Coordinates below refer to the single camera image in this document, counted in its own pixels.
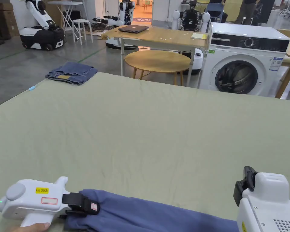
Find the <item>white stool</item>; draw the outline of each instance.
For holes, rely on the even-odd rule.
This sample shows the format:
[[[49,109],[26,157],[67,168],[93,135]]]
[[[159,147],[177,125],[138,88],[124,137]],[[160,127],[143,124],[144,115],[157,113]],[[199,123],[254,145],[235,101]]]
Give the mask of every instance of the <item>white stool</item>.
[[[77,30],[77,32],[79,33],[79,40],[81,41],[81,45],[82,45],[82,35],[81,35],[81,27],[80,27],[80,24],[83,24],[83,30],[84,30],[84,38],[85,40],[86,39],[86,30],[85,30],[85,24],[84,23],[87,23],[89,25],[89,29],[90,29],[90,36],[91,36],[91,42],[93,43],[93,38],[92,38],[92,29],[91,29],[91,24],[88,20],[84,20],[84,19],[80,19],[80,20],[73,20],[72,22],[72,31],[74,32],[74,23],[77,23],[79,25],[79,28]]]

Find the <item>yellow paper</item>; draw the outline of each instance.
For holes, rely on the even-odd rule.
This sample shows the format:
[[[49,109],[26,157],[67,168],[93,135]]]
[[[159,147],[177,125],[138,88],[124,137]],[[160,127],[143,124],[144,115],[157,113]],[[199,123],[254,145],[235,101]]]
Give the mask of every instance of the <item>yellow paper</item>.
[[[194,33],[191,38],[205,40],[206,39],[206,35],[205,34]]]

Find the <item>doorway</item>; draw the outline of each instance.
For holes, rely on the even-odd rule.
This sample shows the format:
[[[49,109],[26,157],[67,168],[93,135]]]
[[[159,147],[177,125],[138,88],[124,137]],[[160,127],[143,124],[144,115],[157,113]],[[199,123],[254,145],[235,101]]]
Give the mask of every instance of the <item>doorway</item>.
[[[135,3],[133,11],[134,25],[151,25],[153,18],[153,1],[154,0],[132,0]]]

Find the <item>white table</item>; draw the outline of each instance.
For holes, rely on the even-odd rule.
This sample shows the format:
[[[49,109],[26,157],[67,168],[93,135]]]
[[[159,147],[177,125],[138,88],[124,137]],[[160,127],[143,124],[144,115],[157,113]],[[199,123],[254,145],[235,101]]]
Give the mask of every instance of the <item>white table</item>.
[[[73,7],[75,5],[81,5],[83,4],[83,2],[73,2],[73,1],[49,1],[47,2],[48,4],[54,4],[54,5],[57,5],[57,8],[58,10],[60,11],[60,13],[62,14],[63,16],[63,29],[64,31],[66,31],[69,27],[69,29],[72,30],[72,33],[76,36],[77,39],[79,39],[79,37],[76,35],[76,33],[73,31],[72,29],[72,25],[70,25],[69,21],[72,22],[71,20],[71,13],[72,13],[72,10],[73,10]],[[64,8],[64,11],[66,12],[66,15],[63,14],[62,10],[60,9],[59,6],[63,6]]]

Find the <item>round wooden table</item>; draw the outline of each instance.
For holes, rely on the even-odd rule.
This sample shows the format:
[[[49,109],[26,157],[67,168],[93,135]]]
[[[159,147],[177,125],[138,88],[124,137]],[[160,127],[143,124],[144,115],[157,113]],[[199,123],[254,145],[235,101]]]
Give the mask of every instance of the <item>round wooden table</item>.
[[[133,78],[136,70],[140,69],[142,79],[144,71],[155,73],[173,73],[174,85],[176,84],[177,73],[181,75],[181,86],[183,86],[183,71],[189,69],[190,58],[176,52],[149,50],[138,51],[128,54],[125,62],[134,67]]]

